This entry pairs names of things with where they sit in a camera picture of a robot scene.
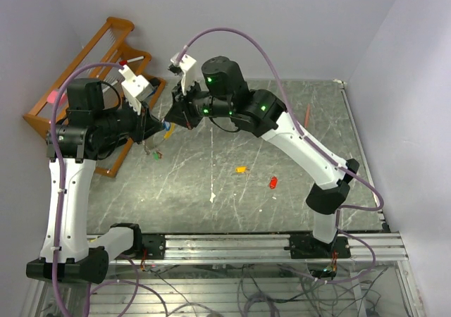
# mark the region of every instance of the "red object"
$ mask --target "red object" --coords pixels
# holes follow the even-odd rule
[[[274,189],[274,188],[276,188],[276,185],[277,185],[277,177],[276,177],[276,176],[273,176],[273,177],[271,178],[271,181],[269,181],[269,187],[270,187],[271,189]]]

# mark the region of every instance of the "orange wooden frame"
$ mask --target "orange wooden frame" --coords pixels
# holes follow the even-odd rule
[[[136,58],[138,56],[143,56],[143,60],[131,63],[130,68],[135,72],[136,75],[142,74],[148,80],[154,77],[144,73],[144,69],[152,59],[150,53],[147,53],[146,51],[138,51],[125,43],[125,38],[130,34],[131,31],[133,31],[134,28],[135,25],[133,25],[133,23],[129,20],[114,17],[107,18],[105,24],[87,43],[83,50],[75,57],[72,63],[61,73],[55,83],[46,91],[44,95],[42,95],[35,106],[33,106],[33,108],[23,116],[23,118],[33,127],[33,129],[36,130],[36,132],[42,138],[46,138],[47,132],[50,129],[50,120],[48,118],[39,116],[39,113],[47,105],[47,97],[53,90],[58,89],[63,84],[63,82],[82,63],[83,59],[88,55],[88,53],[94,48],[97,42],[99,42],[99,40],[105,35],[108,30],[112,29],[115,31],[115,42],[105,53],[104,57],[101,59],[101,62],[118,62]],[[111,67],[98,67],[89,74],[89,77],[97,77],[100,80],[103,80],[108,75],[110,70]],[[166,81],[164,79],[159,78],[159,80],[160,85],[150,101],[150,109],[154,107],[156,101],[161,95],[161,92],[163,91],[163,88],[166,85]],[[58,120],[64,117],[66,108],[67,106],[59,113]],[[121,153],[113,164],[113,167],[111,167],[110,169],[96,167],[96,173],[114,178],[118,173],[119,168],[121,167],[130,148],[132,147],[132,143],[132,140],[129,139],[123,146]]]

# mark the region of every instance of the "yellow object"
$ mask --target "yellow object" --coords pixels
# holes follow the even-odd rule
[[[249,171],[249,169],[247,169],[247,167],[244,166],[235,168],[235,172],[238,174],[244,174],[247,171]]]
[[[163,138],[168,139],[169,137],[171,137],[172,133],[174,132],[174,129],[175,129],[175,124],[171,123],[171,127],[166,132],[166,134],[163,136]]]

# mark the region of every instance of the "gray marble tabletop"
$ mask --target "gray marble tabletop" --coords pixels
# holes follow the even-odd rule
[[[272,80],[248,84],[251,89],[268,89],[280,97]],[[168,83],[154,115],[161,118],[171,107],[174,85],[175,81]],[[339,84],[284,81],[283,85],[300,123],[310,104],[308,131],[344,159],[358,160],[359,174],[367,178]],[[233,129],[228,119],[218,122]],[[313,180],[272,144],[247,132],[224,132],[204,119],[194,130],[177,127],[159,149],[163,158],[156,161],[145,154],[142,145],[135,144],[115,179],[94,175],[88,233],[105,233],[110,225],[120,222],[139,223],[143,232],[312,229],[313,214],[305,198]],[[236,174],[237,166],[248,167],[249,175]],[[270,189],[273,176],[278,184]],[[355,181],[351,188],[348,204],[375,206],[367,188]],[[376,212],[346,209],[340,224],[346,230],[381,229]]]

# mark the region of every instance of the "white wall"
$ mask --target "white wall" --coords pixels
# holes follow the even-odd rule
[[[253,36],[284,78],[348,79],[395,0],[60,0],[84,43],[110,15],[128,18],[134,43],[149,51],[153,74],[171,76],[169,59],[198,32],[213,26]],[[191,52],[223,54],[246,77],[270,77],[257,51],[237,35],[207,35]]]
[[[449,316],[451,0],[397,0],[352,75],[349,96],[429,315]]]
[[[49,215],[45,143],[22,119],[80,50],[57,0],[0,0],[0,315],[18,316]]]

